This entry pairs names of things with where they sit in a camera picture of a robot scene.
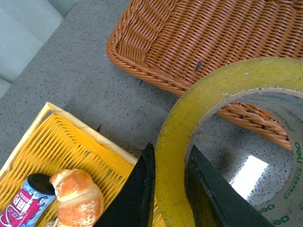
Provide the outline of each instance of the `brown wicker basket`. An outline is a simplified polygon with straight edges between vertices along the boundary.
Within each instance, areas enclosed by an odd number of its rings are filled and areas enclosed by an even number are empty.
[[[227,64],[257,57],[302,58],[303,1],[131,0],[107,43],[110,60],[178,96]],[[274,117],[253,105],[218,111],[291,150]]]

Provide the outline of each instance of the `can lid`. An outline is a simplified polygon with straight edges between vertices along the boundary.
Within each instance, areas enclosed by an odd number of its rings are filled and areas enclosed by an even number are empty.
[[[45,195],[55,195],[55,189],[49,183],[50,177],[45,174],[30,174],[27,176],[28,184],[37,192]]]

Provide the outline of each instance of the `yellow wicker basket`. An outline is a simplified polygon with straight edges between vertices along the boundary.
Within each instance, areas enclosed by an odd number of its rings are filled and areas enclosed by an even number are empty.
[[[137,159],[70,113],[46,103],[0,170],[0,209],[17,193],[31,173],[53,175],[59,169],[83,169],[104,194],[105,209],[117,196]],[[37,226],[56,218],[58,201],[45,211]],[[154,227],[164,221],[154,206]]]

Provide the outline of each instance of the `wicker basket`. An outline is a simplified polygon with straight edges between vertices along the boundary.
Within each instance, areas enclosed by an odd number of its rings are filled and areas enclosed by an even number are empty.
[[[63,168],[83,169],[104,194],[105,209],[120,192],[137,159],[77,118],[47,103],[0,171],[0,209],[31,173],[53,175]],[[56,218],[58,201],[47,208],[37,226]],[[154,227],[165,227],[157,202]]]
[[[224,65],[257,57],[301,58],[303,1],[131,0],[107,43],[110,60],[181,96]],[[291,150],[269,113],[229,104],[218,114]]]

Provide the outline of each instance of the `red label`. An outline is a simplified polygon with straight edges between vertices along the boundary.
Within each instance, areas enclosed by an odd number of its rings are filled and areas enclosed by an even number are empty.
[[[39,200],[21,189],[10,204],[0,213],[1,227],[16,227],[25,224],[39,210]]]

